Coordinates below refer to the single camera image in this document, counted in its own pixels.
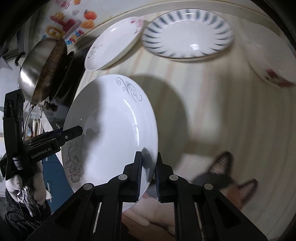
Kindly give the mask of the gloved left hand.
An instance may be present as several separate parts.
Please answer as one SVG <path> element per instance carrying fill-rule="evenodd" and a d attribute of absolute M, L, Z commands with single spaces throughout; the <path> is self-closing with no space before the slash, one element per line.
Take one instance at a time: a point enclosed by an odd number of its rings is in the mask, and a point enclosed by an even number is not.
<path fill-rule="evenodd" d="M 6 189 L 10 196 L 18 202 L 17 193 L 24 186 L 29 186 L 32 190 L 32 197 L 39 205 L 43 205 L 46 201 L 46 188 L 43 176 L 43 164 L 42 161 L 36 163 L 36 171 L 29 181 L 23 181 L 20 175 L 15 175 L 10 179 L 5 180 Z"/>

